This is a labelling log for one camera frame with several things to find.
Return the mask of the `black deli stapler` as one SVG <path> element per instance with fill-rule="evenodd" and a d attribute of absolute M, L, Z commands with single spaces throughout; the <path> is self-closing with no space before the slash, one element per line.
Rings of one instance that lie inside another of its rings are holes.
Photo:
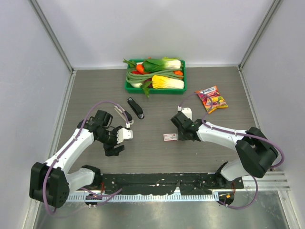
<path fill-rule="evenodd" d="M 142 108 L 131 97 L 127 99 L 127 103 L 139 119 L 144 119 Z"/>

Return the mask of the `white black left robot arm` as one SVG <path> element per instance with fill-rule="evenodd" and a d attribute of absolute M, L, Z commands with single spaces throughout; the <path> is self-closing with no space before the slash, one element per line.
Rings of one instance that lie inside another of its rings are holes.
<path fill-rule="evenodd" d="M 130 122 L 110 130 L 113 116 L 98 110 L 95 116 L 80 121 L 71 138 L 44 163 L 36 162 L 30 172 L 29 196 L 47 206 L 60 208 L 68 195 L 83 187 L 97 190 L 102 184 L 101 170 L 90 165 L 70 173 L 79 156 L 95 141 L 101 142 L 106 156 L 118 156 L 122 142 L 132 137 Z"/>

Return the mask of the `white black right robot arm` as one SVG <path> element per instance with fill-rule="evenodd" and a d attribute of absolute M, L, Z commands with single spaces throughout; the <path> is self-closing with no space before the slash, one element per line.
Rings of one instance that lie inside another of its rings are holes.
<path fill-rule="evenodd" d="M 179 111 L 171 122 L 178 130 L 178 139 L 210 142 L 235 151 L 238 159 L 223 163 L 215 173 L 215 185 L 227 188 L 243 176 L 262 178 L 279 156 L 276 148 L 256 127 L 249 130 L 233 130 L 213 125 L 202 119 L 192 121 Z"/>

